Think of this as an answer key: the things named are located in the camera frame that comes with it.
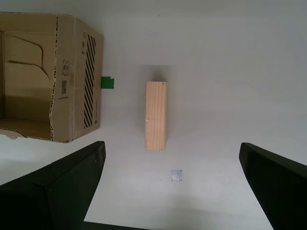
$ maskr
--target green object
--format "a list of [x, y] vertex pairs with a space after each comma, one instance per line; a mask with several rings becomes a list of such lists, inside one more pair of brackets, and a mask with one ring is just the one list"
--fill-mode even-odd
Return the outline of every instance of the green object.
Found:
[[114, 78], [101, 77], [101, 89], [114, 89]]

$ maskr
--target white surface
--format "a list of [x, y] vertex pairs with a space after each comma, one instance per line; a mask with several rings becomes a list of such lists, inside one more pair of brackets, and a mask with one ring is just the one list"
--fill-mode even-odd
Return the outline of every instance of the white surface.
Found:
[[[305, 0], [2, 0], [79, 16], [105, 35], [101, 128], [71, 144], [0, 137], [0, 184], [96, 140], [106, 164], [87, 221], [160, 230], [271, 230], [241, 142], [307, 164]], [[145, 82], [169, 83], [168, 140], [145, 151]], [[171, 182], [170, 170], [184, 179]]]

